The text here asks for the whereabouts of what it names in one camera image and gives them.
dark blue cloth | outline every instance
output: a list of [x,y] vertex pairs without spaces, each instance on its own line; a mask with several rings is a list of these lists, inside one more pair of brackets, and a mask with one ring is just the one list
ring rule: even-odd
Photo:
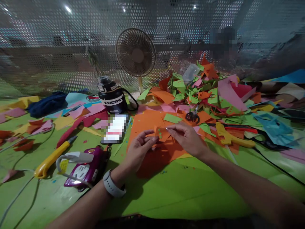
[[67,94],[63,92],[53,92],[49,97],[39,102],[31,103],[27,110],[33,118],[44,117],[67,107],[66,96]]

green table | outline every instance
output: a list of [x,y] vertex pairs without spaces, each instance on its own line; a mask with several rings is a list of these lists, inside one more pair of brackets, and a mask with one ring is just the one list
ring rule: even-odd
[[[15,118],[0,124],[0,130],[13,131],[19,124],[25,124],[30,119],[29,114]],[[31,139],[35,139],[34,147],[26,154],[15,152],[12,148],[1,153],[0,165],[17,170],[35,169],[53,152],[59,138],[67,129],[32,137]],[[129,127],[126,133],[126,141],[129,141],[130,129]],[[99,136],[84,131],[75,133],[78,138],[67,151],[84,151],[100,142]],[[225,148],[213,142],[208,144],[215,152],[227,155]],[[115,152],[117,147],[113,145],[112,152]],[[257,147],[274,163],[305,182],[303,164],[283,158],[280,153],[268,151],[260,145]],[[124,142],[117,154],[111,156],[107,170],[114,168],[124,159],[126,148],[127,142]],[[268,178],[301,201],[305,201],[305,188],[271,166],[254,150],[241,147],[235,158],[243,168]],[[69,164],[67,172],[74,166]],[[49,170],[49,174],[48,179],[38,181],[35,178],[29,183],[7,214],[3,228],[43,228],[82,195],[75,188],[63,186],[66,178],[58,175],[54,166]],[[6,171],[0,168],[0,179],[5,175]],[[18,179],[0,184],[0,215],[32,175],[26,171],[17,176]],[[230,186],[208,166],[193,157],[173,161],[162,173],[150,180],[130,177],[126,188],[126,195],[122,199],[113,200],[107,211],[101,213],[101,218],[139,213],[152,218],[211,219],[235,218],[251,213]]]

fan guard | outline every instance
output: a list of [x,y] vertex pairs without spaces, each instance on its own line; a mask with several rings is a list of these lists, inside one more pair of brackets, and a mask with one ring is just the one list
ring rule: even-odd
[[132,76],[148,75],[156,63],[156,50],[151,38],[142,30],[124,30],[115,45],[121,67]]

white watch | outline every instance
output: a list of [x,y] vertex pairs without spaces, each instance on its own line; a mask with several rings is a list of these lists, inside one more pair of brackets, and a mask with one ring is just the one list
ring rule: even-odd
[[111,179],[110,172],[111,170],[108,170],[103,177],[104,186],[107,192],[109,192],[110,195],[112,195],[113,197],[117,197],[117,198],[122,197],[126,193],[125,185],[123,185],[122,187],[124,190],[121,190],[117,186],[115,186],[115,184]]

phone screen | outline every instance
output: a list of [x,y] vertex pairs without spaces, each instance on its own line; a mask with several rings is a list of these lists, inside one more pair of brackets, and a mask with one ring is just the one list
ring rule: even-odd
[[102,137],[101,144],[118,144],[124,137],[126,127],[128,125],[128,114],[110,115],[110,121],[106,131]]

